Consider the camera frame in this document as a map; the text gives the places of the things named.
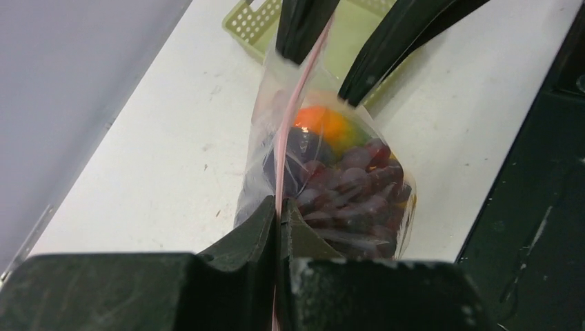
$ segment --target dark purple fruit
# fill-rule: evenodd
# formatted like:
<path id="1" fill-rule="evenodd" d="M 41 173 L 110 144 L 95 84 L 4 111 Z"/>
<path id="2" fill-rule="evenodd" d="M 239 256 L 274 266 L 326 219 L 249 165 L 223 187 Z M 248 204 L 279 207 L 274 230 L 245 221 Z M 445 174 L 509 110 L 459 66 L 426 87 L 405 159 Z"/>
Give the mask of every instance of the dark purple fruit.
<path id="1" fill-rule="evenodd" d="M 325 168 L 316 174 L 313 174 L 306 183 L 307 188 L 314 188 L 318 190 L 327 190 L 330 187 L 330 182 L 336 173 L 335 169 Z"/>
<path id="2" fill-rule="evenodd" d="M 297 157 L 301 163 L 317 160 L 325 166 L 331 166 L 335 162 L 335 154 L 321 136 L 300 128 L 291 128 L 288 133 L 286 151 L 291 156 Z"/>
<path id="3" fill-rule="evenodd" d="M 386 167 L 390 155 L 392 154 L 388 145 L 386 145 L 380 138 L 374 138 L 368 141 L 364 147 L 372 158 L 368 164 L 370 169 Z"/>
<path id="4" fill-rule="evenodd" d="M 364 195 L 370 194 L 371 188 L 372 181 L 365 170 L 349 168 L 341 175 L 339 185 L 335 187 L 335 190 L 345 199 L 357 201 Z"/>
<path id="5" fill-rule="evenodd" d="M 355 205 L 347 205 L 333 215 L 335 227 L 348 233 L 368 234 L 373 225 L 372 219 Z"/>
<path id="6" fill-rule="evenodd" d="M 312 212 L 303 219 L 313 229 L 329 229 L 334 225 L 333 218 L 326 212 Z"/>
<path id="7" fill-rule="evenodd" d="M 393 206 L 390 209 L 390 217 L 386 223 L 386 227 L 393 232 L 398 233 L 404 219 L 404 209 L 399 206 Z"/>
<path id="8" fill-rule="evenodd" d="M 372 192 L 378 193 L 392 183 L 392 176 L 385 169 L 374 169 L 368 174 L 372 182 Z"/>
<path id="9" fill-rule="evenodd" d="M 265 144 L 272 143 L 273 137 L 269 137 Z M 318 161 L 327 166 L 335 162 L 333 150 L 318 134 L 304 132 L 299 128 L 291 128 L 286 145 L 286 166 L 284 168 L 284 196 L 295 197 L 304 186 L 301 179 L 303 164 L 309 161 Z M 271 150 L 262 165 L 264 176 L 276 188 L 275 157 Z"/>
<path id="10" fill-rule="evenodd" d="M 303 183 L 310 181 L 313 177 L 318 176 L 325 170 L 325 165 L 317 160 L 311 160 L 303 164 L 300 179 Z"/>
<path id="11" fill-rule="evenodd" d="M 402 169 L 402 165 L 396 159 L 389 159 L 384 171 L 390 175 L 393 181 L 402 181 L 404 178 L 404 169 Z"/>
<path id="12" fill-rule="evenodd" d="M 359 209 L 371 219 L 374 224 L 384 224 L 390 216 L 390 205 L 380 196 L 371 196 L 359 204 Z"/>
<path id="13" fill-rule="evenodd" d="M 412 193 L 413 188 L 407 183 L 403 182 L 402 185 L 396 185 L 392 188 L 391 192 L 393 203 L 407 202 L 410 199 Z"/>
<path id="14" fill-rule="evenodd" d="M 396 239 L 389 238 L 384 243 L 376 245 L 379 257 L 382 259 L 391 259 L 395 257 L 396 248 L 398 247 Z"/>
<path id="15" fill-rule="evenodd" d="M 297 206 L 302 214 L 312 212 L 316 209 L 317 198 L 321 195 L 321 192 L 312 188 L 307 188 L 299 194 L 296 198 Z"/>
<path id="16" fill-rule="evenodd" d="M 366 169 L 370 161 L 372 161 L 372 157 L 367 149 L 363 147 L 352 147 L 344 153 L 339 162 L 339 167 L 342 170 L 349 168 Z"/>
<path id="17" fill-rule="evenodd" d="M 347 199 L 334 190 L 325 191 L 320 199 L 322 199 L 322 205 L 320 205 L 322 210 L 336 210 L 348 203 Z"/>

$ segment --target ziplock bag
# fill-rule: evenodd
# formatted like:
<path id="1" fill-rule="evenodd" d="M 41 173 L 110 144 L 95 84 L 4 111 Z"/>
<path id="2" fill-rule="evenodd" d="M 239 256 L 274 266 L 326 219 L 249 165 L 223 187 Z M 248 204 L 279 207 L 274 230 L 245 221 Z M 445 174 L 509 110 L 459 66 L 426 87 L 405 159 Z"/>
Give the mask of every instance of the ziplock bag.
<path id="1" fill-rule="evenodd" d="M 283 2 L 252 115 L 235 225 L 268 195 L 276 196 L 277 206 L 290 198 L 344 256 L 396 259 L 408 243 L 415 182 L 360 103 L 456 1 L 397 1 L 343 83 L 319 62 L 337 2 L 316 1 L 328 6 L 320 12 L 311 11 L 311 2 Z"/>

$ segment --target scuff mark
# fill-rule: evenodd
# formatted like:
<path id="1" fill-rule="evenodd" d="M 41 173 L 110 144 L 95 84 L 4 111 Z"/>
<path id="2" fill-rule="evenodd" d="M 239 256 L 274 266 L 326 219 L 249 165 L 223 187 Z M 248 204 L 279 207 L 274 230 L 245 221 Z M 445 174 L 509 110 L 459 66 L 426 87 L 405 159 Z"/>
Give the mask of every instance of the scuff mark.
<path id="1" fill-rule="evenodd" d="M 213 100 L 213 96 L 216 95 L 217 93 L 221 92 L 221 86 L 216 85 L 213 90 L 211 90 L 211 93 L 209 94 L 209 101 Z"/>
<path id="2" fill-rule="evenodd" d="M 542 236 L 542 232 L 544 231 L 544 228 L 546 227 L 546 224 L 548 223 L 548 216 L 551 214 L 551 210 L 553 210 L 553 207 L 550 205 L 546 209 L 546 212 L 544 213 L 544 217 L 542 217 L 542 220 L 540 221 L 540 225 L 538 226 L 538 229 L 536 230 L 536 233 L 532 239 L 531 244 L 528 246 L 528 252 L 524 256 L 524 258 L 522 258 L 520 260 L 520 267 L 516 273 L 516 277 L 514 278 L 514 280 L 511 283 L 508 283 L 508 285 L 504 288 L 504 291 L 502 292 L 502 295 L 500 296 L 500 302 L 508 301 L 510 299 L 510 296 L 512 295 L 512 293 L 516 292 L 516 289 L 518 287 L 518 282 L 520 281 L 522 276 L 524 276 L 524 271 L 528 267 L 528 258 L 531 255 L 534 247 L 536 246 L 536 243 L 540 240 L 540 237 Z"/>

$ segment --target red grape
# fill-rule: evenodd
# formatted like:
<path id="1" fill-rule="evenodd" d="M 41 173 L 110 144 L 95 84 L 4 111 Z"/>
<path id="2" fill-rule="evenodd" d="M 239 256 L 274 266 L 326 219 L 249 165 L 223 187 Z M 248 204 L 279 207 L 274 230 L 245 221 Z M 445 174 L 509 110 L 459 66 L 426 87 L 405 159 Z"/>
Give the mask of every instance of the red grape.
<path id="1" fill-rule="evenodd" d="M 366 169 L 370 161 L 372 161 L 372 157 L 367 149 L 363 147 L 352 147 L 344 153 L 339 162 L 339 167 L 342 170 L 349 168 Z"/>
<path id="2" fill-rule="evenodd" d="M 388 164 L 392 151 L 380 138 L 374 138 L 364 146 L 370 154 L 369 168 L 383 168 Z"/>
<path id="3" fill-rule="evenodd" d="M 297 205 L 302 214 L 315 209 L 315 200 L 321 192 L 313 188 L 307 188 L 297 197 Z"/>
<path id="4" fill-rule="evenodd" d="M 360 203 L 359 208 L 375 224 L 383 224 L 390 216 L 390 206 L 384 198 L 377 195 L 374 195 L 367 201 Z"/>
<path id="5" fill-rule="evenodd" d="M 404 218 L 404 209 L 402 209 L 398 206 L 393 206 L 391 208 L 390 217 L 388 218 L 388 222 L 386 223 L 386 226 L 388 227 L 389 230 L 398 233 L 398 231 L 400 230 L 400 227 L 402 226 L 403 218 Z"/>
<path id="6" fill-rule="evenodd" d="M 389 159 L 388 165 L 384 168 L 393 181 L 402 181 L 404 178 L 404 169 L 396 159 Z"/>
<path id="7" fill-rule="evenodd" d="M 313 177 L 318 176 L 325 170 L 325 165 L 317 160 L 311 160 L 305 164 L 303 164 L 303 168 L 301 169 L 301 181 L 306 183 L 310 181 Z"/>
<path id="8" fill-rule="evenodd" d="M 374 169 L 368 174 L 372 182 L 372 191 L 374 193 L 382 191 L 392 182 L 392 177 L 389 171 L 385 169 Z"/>
<path id="9" fill-rule="evenodd" d="M 355 205 L 347 205 L 333 215 L 335 226 L 349 233 L 368 234 L 373 221 Z"/>
<path id="10" fill-rule="evenodd" d="M 335 190 L 349 200 L 358 200 L 370 192 L 372 181 L 368 173 L 359 168 L 347 169 L 339 179 L 339 185 Z"/>
<path id="11" fill-rule="evenodd" d="M 333 227 L 333 219 L 326 212 L 312 212 L 303 217 L 305 223 L 314 229 L 329 229 Z"/>
<path id="12" fill-rule="evenodd" d="M 413 192 L 413 188 L 408 185 L 407 183 L 402 183 L 402 185 L 396 185 L 392 188 L 392 198 L 394 203 L 403 203 L 407 202 L 410 198 L 410 195 Z"/>

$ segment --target white surface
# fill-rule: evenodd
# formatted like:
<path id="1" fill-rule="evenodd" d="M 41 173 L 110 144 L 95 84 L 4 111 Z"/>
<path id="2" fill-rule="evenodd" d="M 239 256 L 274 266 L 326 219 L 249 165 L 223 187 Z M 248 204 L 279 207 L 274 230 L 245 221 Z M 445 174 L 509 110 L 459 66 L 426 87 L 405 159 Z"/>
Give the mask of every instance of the white surface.
<path id="1" fill-rule="evenodd" d="M 188 3 L 0 1 L 0 273 L 65 199 Z"/>
<path id="2" fill-rule="evenodd" d="M 406 258 L 455 259 L 580 3 L 491 0 L 377 116 L 417 180 Z M 34 253 L 197 252 L 231 229 L 261 76 L 221 30 L 234 4 L 192 3 Z"/>

